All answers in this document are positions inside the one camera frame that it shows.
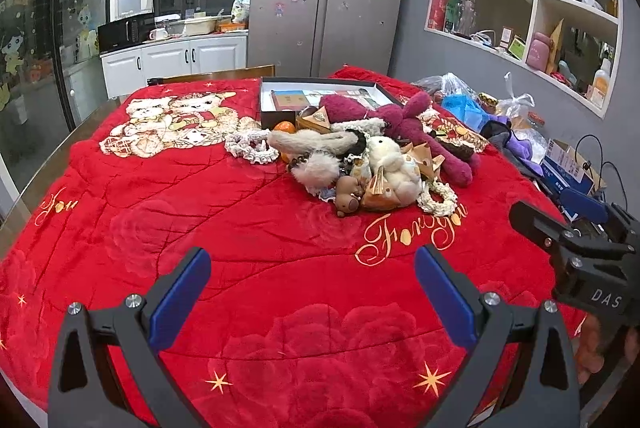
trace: gray wall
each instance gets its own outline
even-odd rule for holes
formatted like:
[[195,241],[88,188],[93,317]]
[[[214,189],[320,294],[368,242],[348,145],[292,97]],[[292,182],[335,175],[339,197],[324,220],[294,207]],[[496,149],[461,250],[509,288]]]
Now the gray wall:
[[[507,97],[504,74],[511,71],[516,95],[532,94],[536,112],[546,120],[551,137],[574,145],[586,134],[600,138],[605,160],[620,170],[629,211],[640,215],[640,183],[636,180],[640,165],[640,124],[636,121],[640,115],[640,8],[635,0],[623,0],[620,69],[604,120],[544,79],[506,59],[425,32],[428,3],[429,0],[402,0],[390,75],[414,81],[453,72],[476,91],[504,98]],[[580,153],[599,167],[600,150],[593,139],[582,142]],[[603,176],[609,184],[607,200],[624,205],[615,171],[607,166]]]

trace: blue plastic bag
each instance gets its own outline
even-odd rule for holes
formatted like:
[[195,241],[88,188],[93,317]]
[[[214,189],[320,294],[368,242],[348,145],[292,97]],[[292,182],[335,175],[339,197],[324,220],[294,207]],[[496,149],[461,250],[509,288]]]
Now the blue plastic bag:
[[467,95],[447,95],[442,100],[441,106],[476,132],[479,132],[486,122],[489,121],[487,112]]

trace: microwave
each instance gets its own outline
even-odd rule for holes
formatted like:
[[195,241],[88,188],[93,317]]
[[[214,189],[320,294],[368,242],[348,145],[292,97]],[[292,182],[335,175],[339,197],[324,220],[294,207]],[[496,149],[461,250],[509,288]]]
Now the microwave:
[[156,28],[154,14],[141,13],[115,20],[98,27],[98,48],[101,54],[140,45]]

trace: metal bolt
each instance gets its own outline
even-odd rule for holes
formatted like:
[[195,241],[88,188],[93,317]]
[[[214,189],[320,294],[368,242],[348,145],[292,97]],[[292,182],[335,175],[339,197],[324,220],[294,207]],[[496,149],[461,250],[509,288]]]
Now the metal bolt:
[[66,312],[71,314],[72,316],[75,316],[81,310],[82,310],[82,303],[80,303],[80,302],[73,302],[71,305],[69,305],[66,308]]
[[127,296],[127,299],[124,300],[124,303],[129,309],[135,309],[136,307],[140,307],[140,303],[142,303],[142,296],[139,294],[130,294]]
[[545,302],[545,311],[551,314],[558,312],[558,305],[553,300],[547,300]]
[[484,295],[484,303],[495,307],[498,303],[500,303],[500,296],[496,293],[487,293]]

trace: pink jar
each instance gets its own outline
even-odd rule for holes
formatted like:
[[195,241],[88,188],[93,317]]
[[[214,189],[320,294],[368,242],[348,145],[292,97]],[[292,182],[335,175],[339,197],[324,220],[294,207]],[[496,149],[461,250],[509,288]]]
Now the pink jar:
[[533,35],[533,42],[527,56],[527,64],[535,70],[546,70],[546,64],[549,61],[549,53],[551,52],[551,38],[536,32]]

